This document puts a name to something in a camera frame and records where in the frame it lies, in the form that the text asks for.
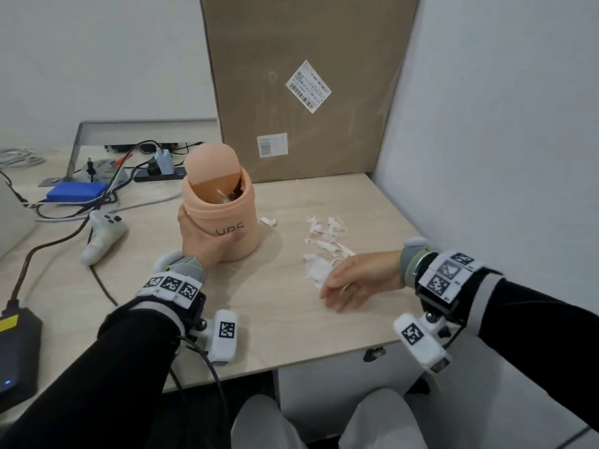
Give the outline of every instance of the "white wall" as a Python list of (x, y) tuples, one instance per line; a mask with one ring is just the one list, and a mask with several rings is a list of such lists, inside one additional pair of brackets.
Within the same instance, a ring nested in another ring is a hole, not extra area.
[(0, 57), (3, 148), (72, 146), (82, 121), (216, 118), (199, 0), (2, 0)]
[[(421, 0), (374, 174), (441, 248), (594, 312), (598, 12), (599, 0)], [(480, 345), (456, 343), (443, 393), (415, 406), (431, 449), (549, 448), (582, 428)]]

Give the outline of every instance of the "black power bank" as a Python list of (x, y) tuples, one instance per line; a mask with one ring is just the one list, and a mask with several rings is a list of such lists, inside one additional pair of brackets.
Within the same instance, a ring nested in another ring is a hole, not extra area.
[(0, 317), (0, 413), (32, 398), (38, 388), (41, 320), (8, 306)]

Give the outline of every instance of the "cardboard box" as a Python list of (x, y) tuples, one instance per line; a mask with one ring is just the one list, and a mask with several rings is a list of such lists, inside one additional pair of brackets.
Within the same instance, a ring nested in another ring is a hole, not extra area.
[(223, 141), (253, 181), (374, 170), (417, 2), (202, 0)]

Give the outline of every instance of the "barcode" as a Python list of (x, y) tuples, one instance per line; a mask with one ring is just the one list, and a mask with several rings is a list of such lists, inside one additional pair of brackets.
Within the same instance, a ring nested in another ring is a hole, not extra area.
[(291, 89), (294, 90), (295, 94), (297, 94), (302, 101), (304, 101), (306, 107), (310, 109), (314, 108), (314, 104), (312, 104), (311, 101), (304, 96), (304, 94), (301, 92), (299, 88), (297, 88), (294, 84), (291, 84)]
[(258, 146), (260, 146), (260, 157), (271, 156), (273, 151), (270, 145), (269, 138), (258, 139)]

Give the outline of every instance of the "right hand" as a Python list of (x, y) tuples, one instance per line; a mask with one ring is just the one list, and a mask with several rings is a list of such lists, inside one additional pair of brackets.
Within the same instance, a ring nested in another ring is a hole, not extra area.
[(405, 287), (400, 254), (394, 250), (349, 257), (329, 274), (320, 298), (327, 308), (341, 312), (348, 305), (357, 309), (373, 294)]

